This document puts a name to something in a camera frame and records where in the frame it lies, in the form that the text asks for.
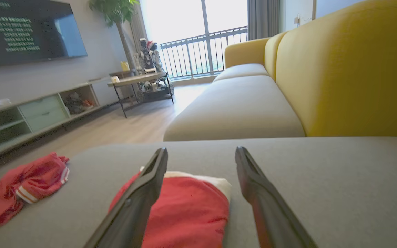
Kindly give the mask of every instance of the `sofa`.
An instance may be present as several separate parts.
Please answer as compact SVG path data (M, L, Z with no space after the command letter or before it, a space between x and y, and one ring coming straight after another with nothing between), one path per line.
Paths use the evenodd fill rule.
M397 136L397 1L230 45L225 63L164 141Z
M70 158L68 182L0 227L0 248L81 248L117 191L157 148L167 169L232 185L223 247L257 248L235 150L246 147L319 248L397 247L397 137L259 138L116 144Z

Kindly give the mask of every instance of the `sofa backrest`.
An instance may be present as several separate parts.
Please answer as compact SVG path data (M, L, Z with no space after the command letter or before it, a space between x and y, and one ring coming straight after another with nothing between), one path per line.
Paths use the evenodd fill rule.
M397 0L291 30L276 59L276 83L307 136L397 136Z
M278 45L280 44L281 39L284 37L284 33L279 33L272 38L270 38L265 46L264 51L264 67L266 71L269 73L274 80L277 80L277 52L278 52Z

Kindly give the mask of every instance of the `red cloth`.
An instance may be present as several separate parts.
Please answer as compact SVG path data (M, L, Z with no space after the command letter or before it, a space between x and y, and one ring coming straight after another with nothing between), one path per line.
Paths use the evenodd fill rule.
M119 190L110 210L136 178ZM142 248L221 247L228 216L229 202L214 185L190 177L165 178Z
M0 180L0 225L7 223L24 205L50 196L67 181L66 157L56 152L8 171Z

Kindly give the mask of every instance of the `television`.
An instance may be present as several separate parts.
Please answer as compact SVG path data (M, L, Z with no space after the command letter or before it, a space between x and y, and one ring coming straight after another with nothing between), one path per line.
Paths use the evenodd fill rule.
M87 56L73 11L48 0L0 0L0 66Z

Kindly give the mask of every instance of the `sofa armrest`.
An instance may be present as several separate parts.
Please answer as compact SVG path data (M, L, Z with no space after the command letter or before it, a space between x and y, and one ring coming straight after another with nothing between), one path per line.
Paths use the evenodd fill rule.
M270 38L232 44L225 49L226 68L245 64L259 63L264 66L264 49Z

